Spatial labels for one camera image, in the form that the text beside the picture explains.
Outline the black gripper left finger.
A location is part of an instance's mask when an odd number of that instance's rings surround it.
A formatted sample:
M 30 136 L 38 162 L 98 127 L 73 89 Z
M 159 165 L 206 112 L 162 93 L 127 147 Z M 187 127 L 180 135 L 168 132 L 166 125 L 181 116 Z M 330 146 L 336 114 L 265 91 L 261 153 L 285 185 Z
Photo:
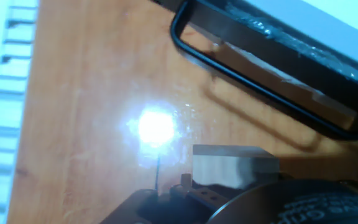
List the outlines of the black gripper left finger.
M 190 174 L 183 174 L 169 193 L 142 189 L 131 194 L 101 224 L 206 223 L 228 199 L 203 187 L 194 189 Z

